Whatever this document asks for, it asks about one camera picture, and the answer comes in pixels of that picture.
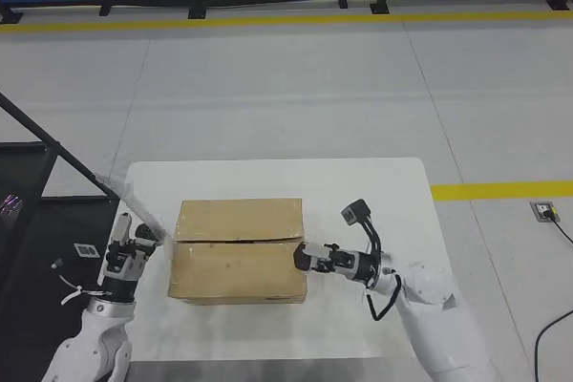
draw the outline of sticker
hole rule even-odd
[[[80,257],[99,259],[99,252],[97,252],[97,249],[93,245],[74,243],[74,249],[76,249],[76,252]]]

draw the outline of power cord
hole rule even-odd
[[[554,214],[554,211],[552,210],[546,210],[543,211],[542,214],[545,218],[549,219],[550,221],[552,221],[552,223],[554,225],[556,225],[556,227],[561,231],[561,233],[565,236],[566,239],[568,239],[569,242],[571,242],[573,244],[573,240],[569,237],[569,235],[566,234],[566,232],[564,232],[564,230],[562,229],[562,227],[558,224],[558,222],[556,222],[556,215]],[[535,340],[535,381],[539,382],[539,342],[541,340],[541,337],[545,334],[545,332],[552,328],[554,325],[558,324],[560,321],[562,321],[563,319],[565,319],[566,317],[570,316],[571,314],[573,314],[573,309],[569,310],[567,313],[563,314],[562,316],[560,316],[559,318],[557,318],[556,320],[552,321],[551,323],[549,323],[545,328],[543,328],[540,332],[539,335],[537,336],[537,339]]]

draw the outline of black metal frame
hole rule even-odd
[[[0,24],[17,24],[21,19],[23,13],[13,12],[11,7],[18,9],[24,8],[42,8],[42,7],[80,7],[80,6],[97,6],[99,7],[99,15],[107,16],[113,7],[128,6],[128,7],[170,7],[170,8],[187,8],[189,9],[189,19],[203,19],[206,16],[206,11],[211,8],[234,7],[234,6],[249,6],[249,5],[262,5],[262,4],[278,4],[290,3],[299,0],[61,0],[61,1],[47,1],[38,0],[35,2],[26,2],[21,4],[4,3],[0,0],[0,14],[2,21]],[[337,6],[345,10],[349,7],[348,0],[337,0]],[[389,13],[386,0],[375,0],[370,4],[371,13],[373,14],[387,14]]]
[[[13,12],[11,7],[0,1],[0,15],[2,16],[0,24],[17,24],[21,20],[23,12]]]
[[[45,130],[38,126],[23,111],[17,108],[4,95],[0,93],[0,108],[15,118],[23,127],[28,129],[32,134],[37,136],[45,145],[43,166],[38,178],[33,186],[26,190],[24,195],[19,195],[24,201],[19,211],[19,215],[9,234],[7,243],[0,256],[0,311],[4,307],[6,297],[11,292],[14,285],[14,277],[22,264],[21,245],[26,240],[26,232],[32,223],[34,215],[39,204],[42,202],[42,193],[49,181],[49,176],[57,158],[61,157],[66,160],[76,171],[82,174],[88,181],[94,184],[103,194],[111,201],[118,201],[119,198],[113,190],[102,184],[96,179],[94,173],[89,170],[83,163],[75,158],[66,148],[57,140],[51,137]],[[38,143],[4,143],[0,148],[5,149],[7,146],[14,148],[33,148],[38,150]]]

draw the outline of electrical outlet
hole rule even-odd
[[[553,202],[530,202],[531,208],[533,208],[533,213],[535,214],[535,218],[537,218],[537,222],[540,223],[550,223],[552,222],[550,218],[545,218],[543,216],[543,212],[552,210],[554,211],[554,218],[556,222],[559,222],[561,218],[558,216],[558,211],[554,206]]]

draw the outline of white zip tie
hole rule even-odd
[[[72,300],[74,297],[78,297],[81,294],[87,294],[90,296],[106,296],[109,294],[112,294],[111,292],[107,292],[107,291],[102,291],[102,290],[83,290],[82,286],[75,286],[74,284],[72,284],[71,282],[69,282],[68,280],[66,280],[66,278],[62,275],[59,275],[59,278],[61,279],[61,281],[64,282],[64,284],[66,284],[68,287],[74,288],[76,289],[74,292],[70,293],[68,296],[64,297],[64,299],[61,301],[61,305],[65,305],[67,302],[69,302],[70,300]]]

